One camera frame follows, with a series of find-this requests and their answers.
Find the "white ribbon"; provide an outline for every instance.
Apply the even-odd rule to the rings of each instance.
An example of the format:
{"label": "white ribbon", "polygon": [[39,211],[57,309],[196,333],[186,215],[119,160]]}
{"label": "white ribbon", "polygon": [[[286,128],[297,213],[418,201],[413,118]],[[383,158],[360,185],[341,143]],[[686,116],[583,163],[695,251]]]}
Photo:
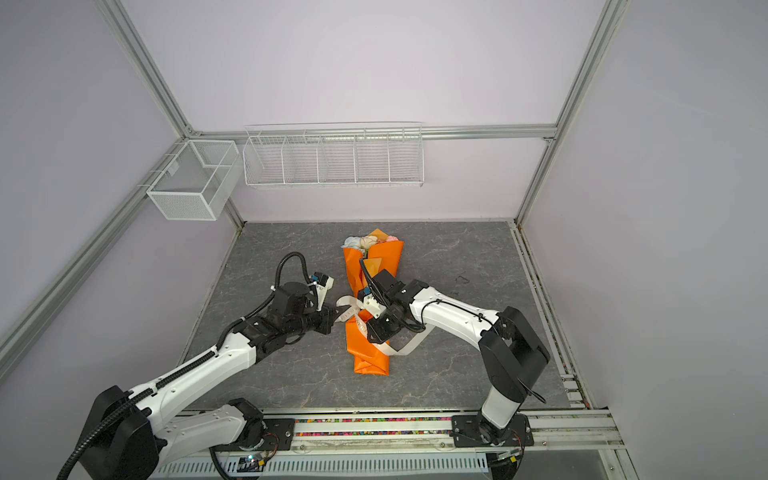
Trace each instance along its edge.
{"label": "white ribbon", "polygon": [[[368,326],[365,322],[360,319],[360,317],[357,315],[360,310],[364,310],[363,303],[355,298],[354,296],[343,296],[340,299],[336,301],[336,306],[345,306],[349,305],[349,308],[339,315],[339,318],[336,319],[337,322],[346,322],[347,320],[355,317],[355,321],[357,323],[357,328],[360,330],[360,332],[368,338]],[[400,350],[395,350],[391,346],[387,345],[386,343],[373,343],[372,345],[379,349],[381,353],[387,356],[404,356],[411,353],[421,342],[424,341],[424,339],[429,335],[429,332],[431,332],[435,328],[434,325],[427,325],[426,329],[423,332],[416,333],[413,338],[410,339],[408,343],[406,343]]]}

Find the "red wire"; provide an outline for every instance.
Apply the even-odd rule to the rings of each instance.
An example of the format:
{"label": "red wire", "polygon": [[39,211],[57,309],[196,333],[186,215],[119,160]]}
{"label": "red wire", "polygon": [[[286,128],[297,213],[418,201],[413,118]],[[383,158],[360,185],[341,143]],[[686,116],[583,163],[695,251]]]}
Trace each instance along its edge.
{"label": "red wire", "polygon": [[264,461],[269,460],[270,458],[274,457],[275,454],[277,453],[277,447],[278,447],[278,445],[280,445],[280,438],[277,435],[275,435],[274,433],[267,433],[265,436],[267,436],[267,435],[271,435],[271,436],[275,437],[275,448],[272,450],[272,453],[270,453],[270,456],[266,457],[264,459]]}
{"label": "red wire", "polygon": [[523,441],[520,440],[520,435],[515,430],[512,430],[512,433],[515,434],[515,438],[518,440],[518,444],[520,445],[520,461],[523,459],[523,455],[525,455],[525,447],[523,446]]}

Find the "metal bracket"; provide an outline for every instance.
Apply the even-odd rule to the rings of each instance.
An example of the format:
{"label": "metal bracket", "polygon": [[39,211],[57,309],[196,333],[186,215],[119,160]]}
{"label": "metal bracket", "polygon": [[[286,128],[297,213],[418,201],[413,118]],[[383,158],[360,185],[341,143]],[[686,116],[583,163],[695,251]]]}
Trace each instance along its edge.
{"label": "metal bracket", "polygon": [[[264,419],[266,430],[264,432],[264,441],[256,447],[256,450],[271,451],[277,443],[277,450],[290,450],[290,444],[293,441],[293,427],[296,425],[295,419]],[[214,447],[217,452],[232,452],[240,447],[235,443],[229,445],[219,445]]]}
{"label": "metal bracket", "polygon": [[187,137],[187,138],[196,138],[196,137],[199,137],[199,136],[201,136],[203,134],[203,132],[195,130],[194,128],[192,128],[192,125],[187,125],[185,129],[187,131],[187,134],[184,135],[184,136]]}
{"label": "metal bracket", "polygon": [[[478,430],[477,415],[454,415],[451,417],[451,427],[453,428],[453,444],[457,447],[487,447],[488,443],[483,441],[481,433]],[[504,441],[503,446],[514,447],[519,445],[518,438],[522,442],[521,446],[533,446],[533,435],[531,434],[531,424],[528,417],[520,413],[515,414],[507,424],[507,430],[517,435],[510,435]]]}

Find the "aluminum rail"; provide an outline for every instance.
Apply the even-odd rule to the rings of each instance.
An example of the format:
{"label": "aluminum rail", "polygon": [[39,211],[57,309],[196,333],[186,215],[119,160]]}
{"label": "aluminum rail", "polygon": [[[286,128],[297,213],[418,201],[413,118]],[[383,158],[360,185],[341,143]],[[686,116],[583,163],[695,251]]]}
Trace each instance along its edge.
{"label": "aluminum rail", "polygon": [[552,160],[558,152],[560,144],[562,144],[563,138],[568,132],[568,128],[571,126],[571,123],[573,123],[578,106],[587,94],[587,89],[594,77],[594,73],[597,71],[600,62],[605,56],[608,45],[611,43],[611,39],[624,16],[628,4],[629,0],[607,0],[607,2],[605,2],[603,12],[598,21],[598,26],[595,28],[594,34],[592,35],[587,53],[584,56],[584,60],[581,62],[581,67],[576,75],[576,79],[571,86],[571,90],[568,92],[568,97],[566,98],[563,109],[558,117],[557,133],[548,142],[547,148],[544,150],[544,154],[541,156],[541,160],[536,168],[533,179],[531,180],[530,185],[528,185],[528,190],[525,192],[525,197],[520,205],[520,210],[518,210],[518,214],[515,217],[515,221],[518,225],[525,225],[525,218],[531,211],[531,206],[536,200],[541,185],[544,183],[547,172],[552,165]]}
{"label": "aluminum rail", "polygon": [[[199,132],[192,128],[187,117],[184,116],[184,112],[165,83],[160,70],[152,61],[147,47],[142,42],[120,0],[94,0],[94,3],[176,134],[181,138],[197,136]],[[231,199],[228,199],[224,204],[224,211],[235,228],[238,231],[242,230],[245,222]]]}
{"label": "aluminum rail", "polygon": [[61,312],[80,285],[96,268],[123,232],[134,221],[149,200],[147,189],[157,175],[171,162],[184,142],[179,139],[169,148],[153,169],[135,187],[123,203],[99,227],[96,234],[75,254],[16,322],[0,336],[0,383],[4,382],[24,355]]}
{"label": "aluminum rail", "polygon": [[263,130],[203,132],[195,138],[201,140],[234,140],[242,143],[249,136],[313,136],[349,137],[351,135],[398,134],[402,131],[420,131],[424,140],[472,140],[480,138],[552,138],[557,126],[552,124],[521,125],[464,125],[448,127],[378,127],[378,128],[331,128],[331,129],[286,129],[282,125],[264,125]]}
{"label": "aluminum rail", "polygon": [[[351,452],[372,454],[456,450],[449,419],[455,413],[474,414],[474,412],[455,411],[385,414],[314,412],[299,415],[266,415],[266,417],[289,416],[298,421],[294,426],[294,439],[290,451],[294,454],[315,452],[343,455]],[[574,410],[524,410],[521,413],[525,414],[531,423],[531,434],[535,442],[533,446],[526,447],[526,450],[626,448],[611,413],[607,410],[577,412]],[[505,449],[508,447],[472,448],[477,452],[496,452]]]}

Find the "white wire basket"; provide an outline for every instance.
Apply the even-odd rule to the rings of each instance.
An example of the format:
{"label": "white wire basket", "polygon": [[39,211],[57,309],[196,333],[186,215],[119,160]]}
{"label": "white wire basket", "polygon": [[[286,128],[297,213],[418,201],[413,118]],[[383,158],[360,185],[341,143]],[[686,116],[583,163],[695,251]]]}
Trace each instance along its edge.
{"label": "white wire basket", "polygon": [[189,140],[147,195],[168,220],[216,220],[242,174],[235,142]]}
{"label": "white wire basket", "polygon": [[311,130],[287,125],[290,130],[280,131],[249,127],[243,146],[245,182],[254,188],[422,185],[421,125],[367,125],[324,124]]}

